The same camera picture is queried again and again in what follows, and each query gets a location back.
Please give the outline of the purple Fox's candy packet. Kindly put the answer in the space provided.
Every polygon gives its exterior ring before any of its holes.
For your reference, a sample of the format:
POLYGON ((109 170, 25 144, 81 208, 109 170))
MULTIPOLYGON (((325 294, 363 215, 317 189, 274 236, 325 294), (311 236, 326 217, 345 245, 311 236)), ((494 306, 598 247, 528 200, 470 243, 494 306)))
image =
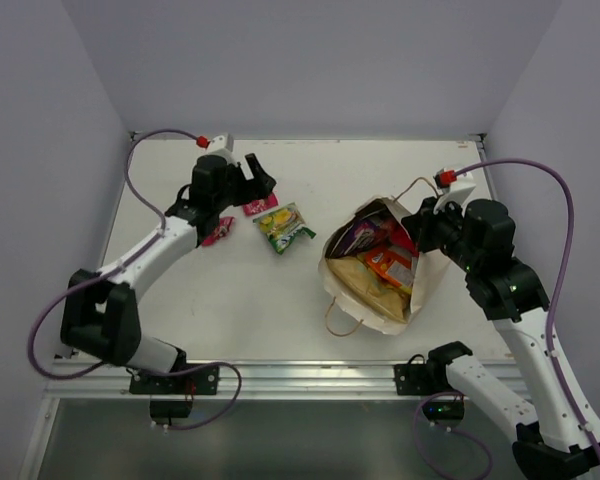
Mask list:
POLYGON ((356 255, 383 242, 394 229, 394 219, 374 214, 353 222, 332 252, 334 257, 356 255))

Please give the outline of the small pink candy packet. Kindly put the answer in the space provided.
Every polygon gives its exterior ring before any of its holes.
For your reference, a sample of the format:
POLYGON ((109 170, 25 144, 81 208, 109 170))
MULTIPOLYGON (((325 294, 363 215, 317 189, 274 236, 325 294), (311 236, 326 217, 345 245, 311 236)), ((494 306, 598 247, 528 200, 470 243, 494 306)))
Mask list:
POLYGON ((218 225, 214 228, 213 232, 203 240, 201 243, 202 247, 210 247, 217 241, 226 237, 233 227, 236 218, 234 216, 224 216, 219 219, 218 225))

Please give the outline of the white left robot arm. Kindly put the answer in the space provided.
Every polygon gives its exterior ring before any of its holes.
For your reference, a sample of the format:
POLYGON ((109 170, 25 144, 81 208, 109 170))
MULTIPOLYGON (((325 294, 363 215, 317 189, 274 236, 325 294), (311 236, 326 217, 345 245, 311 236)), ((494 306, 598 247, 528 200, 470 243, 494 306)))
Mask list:
POLYGON ((106 364, 148 371, 165 392, 185 386, 185 353, 143 333, 138 304, 172 265, 212 235, 227 208, 272 193, 276 181, 256 155, 250 153, 245 159, 250 178, 229 157, 201 156, 190 183, 181 188, 143 243, 97 272, 73 274, 60 329, 63 344, 106 364))

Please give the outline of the red white snack packet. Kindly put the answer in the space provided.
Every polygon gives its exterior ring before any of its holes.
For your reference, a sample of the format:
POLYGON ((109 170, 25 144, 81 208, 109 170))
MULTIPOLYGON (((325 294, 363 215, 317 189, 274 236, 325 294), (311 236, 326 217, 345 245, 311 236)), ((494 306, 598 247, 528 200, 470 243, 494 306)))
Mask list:
POLYGON ((396 247, 406 250, 413 257, 418 257, 419 252, 416 244, 403 226, 395 219, 391 221, 391 228, 388 234, 389 242, 396 247))

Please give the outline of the pink snack packet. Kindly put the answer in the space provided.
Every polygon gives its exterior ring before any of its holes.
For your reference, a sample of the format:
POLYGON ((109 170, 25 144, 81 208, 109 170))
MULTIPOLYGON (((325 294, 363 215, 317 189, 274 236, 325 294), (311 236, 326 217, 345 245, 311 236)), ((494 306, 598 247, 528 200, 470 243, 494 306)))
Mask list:
POLYGON ((278 205, 277 197, 274 193, 271 193, 264 199, 254 200, 248 204, 242 206, 242 210, 245 216, 251 217, 265 211, 271 210, 278 205))

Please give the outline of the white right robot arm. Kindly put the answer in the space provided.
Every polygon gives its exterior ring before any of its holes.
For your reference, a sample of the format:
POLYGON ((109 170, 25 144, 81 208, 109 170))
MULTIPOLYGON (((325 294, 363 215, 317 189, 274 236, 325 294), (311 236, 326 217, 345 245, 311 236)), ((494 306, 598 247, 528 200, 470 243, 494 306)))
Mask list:
POLYGON ((600 468, 600 418, 548 326, 549 299, 535 271, 514 254, 515 222, 507 208, 479 199, 461 207, 425 199, 400 221, 420 254, 439 251, 465 274, 470 297, 504 340, 530 398, 488 373, 462 342, 428 354, 425 379, 437 392, 467 395, 509 440, 528 479, 572 479, 600 468))

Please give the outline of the orange Fox's candy packet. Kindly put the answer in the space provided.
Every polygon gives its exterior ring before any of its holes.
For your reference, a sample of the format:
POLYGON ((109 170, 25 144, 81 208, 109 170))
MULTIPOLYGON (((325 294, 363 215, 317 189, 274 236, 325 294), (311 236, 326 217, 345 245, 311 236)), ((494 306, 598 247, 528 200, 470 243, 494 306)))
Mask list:
POLYGON ((367 251, 363 259, 385 282, 406 294, 412 293, 416 262, 409 251, 386 243, 367 251))

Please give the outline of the green yellow snack packet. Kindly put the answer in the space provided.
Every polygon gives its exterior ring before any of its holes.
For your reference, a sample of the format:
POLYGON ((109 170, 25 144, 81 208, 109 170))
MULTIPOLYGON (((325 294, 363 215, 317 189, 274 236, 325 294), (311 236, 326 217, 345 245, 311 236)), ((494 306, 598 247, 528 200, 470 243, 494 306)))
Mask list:
POLYGON ((265 212, 253 223, 278 255, 284 254, 298 236, 305 235, 311 240, 316 237, 295 202, 265 212))

